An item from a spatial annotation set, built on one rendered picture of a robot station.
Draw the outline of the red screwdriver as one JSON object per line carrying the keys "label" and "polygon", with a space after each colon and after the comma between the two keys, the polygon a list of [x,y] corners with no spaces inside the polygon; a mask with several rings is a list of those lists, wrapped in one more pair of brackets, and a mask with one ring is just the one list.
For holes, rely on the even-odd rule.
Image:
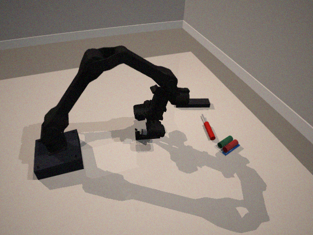
{"label": "red screwdriver", "polygon": [[213,130],[212,130],[212,128],[211,128],[209,122],[205,120],[205,117],[204,117],[203,114],[202,114],[202,116],[203,116],[203,119],[204,119],[204,121],[205,121],[204,126],[205,126],[205,128],[206,128],[206,130],[207,130],[207,132],[208,132],[208,135],[209,135],[209,137],[210,137],[211,140],[214,140],[214,139],[215,139],[215,136],[214,136],[214,134],[213,134]]}

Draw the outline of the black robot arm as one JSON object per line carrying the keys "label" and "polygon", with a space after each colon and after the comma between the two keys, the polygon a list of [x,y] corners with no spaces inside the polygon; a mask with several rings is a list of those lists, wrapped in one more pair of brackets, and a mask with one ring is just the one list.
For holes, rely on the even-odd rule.
{"label": "black robot arm", "polygon": [[[40,142],[48,149],[49,156],[67,150],[64,130],[69,125],[69,112],[87,85],[103,72],[120,64],[128,65],[147,75],[160,86],[150,87],[154,94],[152,98],[154,105],[165,107],[168,101],[172,105],[188,105],[190,90],[177,87],[178,79],[169,68],[154,65],[122,45],[88,49],[83,55],[77,75],[57,106],[45,114],[41,125]],[[147,117],[148,120],[152,119],[150,101],[148,104],[134,105],[133,108],[135,119],[138,121],[145,120]]]}

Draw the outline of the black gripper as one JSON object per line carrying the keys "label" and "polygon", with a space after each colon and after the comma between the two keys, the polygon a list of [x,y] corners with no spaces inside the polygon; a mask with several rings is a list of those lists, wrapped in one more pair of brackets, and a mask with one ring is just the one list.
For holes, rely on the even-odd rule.
{"label": "black gripper", "polygon": [[146,118],[147,136],[164,137],[165,129],[159,120],[163,120],[162,115],[166,112],[166,106],[158,107],[152,103],[152,100],[146,100],[144,101],[144,104],[148,104],[149,101],[152,110],[152,119],[148,120],[148,117]]}

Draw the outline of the grey cylindrical battery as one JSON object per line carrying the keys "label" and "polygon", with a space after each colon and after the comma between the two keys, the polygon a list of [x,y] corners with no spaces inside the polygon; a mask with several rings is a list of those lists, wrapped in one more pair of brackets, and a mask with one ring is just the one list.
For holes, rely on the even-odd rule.
{"label": "grey cylindrical battery", "polygon": [[147,135],[147,129],[140,129],[140,134]]}

